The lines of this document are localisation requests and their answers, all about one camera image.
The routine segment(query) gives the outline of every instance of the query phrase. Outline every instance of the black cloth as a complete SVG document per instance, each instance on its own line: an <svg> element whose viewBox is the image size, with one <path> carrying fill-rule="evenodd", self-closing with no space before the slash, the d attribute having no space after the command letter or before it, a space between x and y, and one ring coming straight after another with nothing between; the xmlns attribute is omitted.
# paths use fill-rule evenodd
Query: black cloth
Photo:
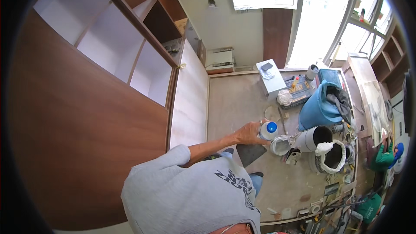
<svg viewBox="0 0 416 234"><path fill-rule="evenodd" d="M338 87L327 87L327 101L334 103L345 122L351 125L351 105L347 93Z"/></svg>

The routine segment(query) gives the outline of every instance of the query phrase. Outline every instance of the white bottle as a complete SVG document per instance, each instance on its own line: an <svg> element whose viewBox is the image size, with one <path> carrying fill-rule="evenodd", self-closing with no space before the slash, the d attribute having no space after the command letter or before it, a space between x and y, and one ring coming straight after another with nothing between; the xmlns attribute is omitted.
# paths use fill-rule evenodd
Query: white bottle
<svg viewBox="0 0 416 234"><path fill-rule="evenodd" d="M274 138L278 136L278 134L278 125L271 121L266 122L261 126L257 137L265 139L267 141L272 141Z"/></svg>

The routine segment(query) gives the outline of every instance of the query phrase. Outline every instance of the white shelf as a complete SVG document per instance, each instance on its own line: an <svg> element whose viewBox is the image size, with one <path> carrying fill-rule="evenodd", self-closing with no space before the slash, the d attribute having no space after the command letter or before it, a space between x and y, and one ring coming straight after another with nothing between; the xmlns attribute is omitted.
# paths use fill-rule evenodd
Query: white shelf
<svg viewBox="0 0 416 234"><path fill-rule="evenodd" d="M143 16L142 15L144 13L144 11L146 10L146 8L150 5L152 0L146 0L145 2L141 3L140 5L136 6L135 8L133 8L133 12L136 13L136 15L138 16L138 18L140 20L144 20L144 18L147 16L148 12Z"/></svg>
<svg viewBox="0 0 416 234"><path fill-rule="evenodd" d="M111 4L87 31L78 49L127 83L143 36Z"/></svg>
<svg viewBox="0 0 416 234"><path fill-rule="evenodd" d="M83 30L110 0L38 0L35 11L65 40L74 45Z"/></svg>
<svg viewBox="0 0 416 234"><path fill-rule="evenodd" d="M146 42L139 55L130 86L165 106L172 67Z"/></svg>

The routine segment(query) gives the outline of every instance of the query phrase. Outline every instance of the dark scraper blade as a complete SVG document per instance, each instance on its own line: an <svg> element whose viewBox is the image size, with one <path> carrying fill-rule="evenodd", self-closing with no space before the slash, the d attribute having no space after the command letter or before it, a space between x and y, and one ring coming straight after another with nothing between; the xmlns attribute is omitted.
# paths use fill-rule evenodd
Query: dark scraper blade
<svg viewBox="0 0 416 234"><path fill-rule="evenodd" d="M257 158L267 152L262 145L243 145L237 144L237 153L240 156L242 166L246 168Z"/></svg>

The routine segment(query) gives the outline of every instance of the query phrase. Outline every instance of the green shirt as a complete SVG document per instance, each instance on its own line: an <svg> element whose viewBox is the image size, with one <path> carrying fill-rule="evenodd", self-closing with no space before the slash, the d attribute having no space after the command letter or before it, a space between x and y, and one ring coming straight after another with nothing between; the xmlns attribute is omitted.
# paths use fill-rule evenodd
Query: green shirt
<svg viewBox="0 0 416 234"><path fill-rule="evenodd" d="M387 152L383 153L384 145L382 145L377 153L377 156L374 156L371 161L370 169L376 172L383 172L388 169L394 160L393 154L393 142L390 142Z"/></svg>

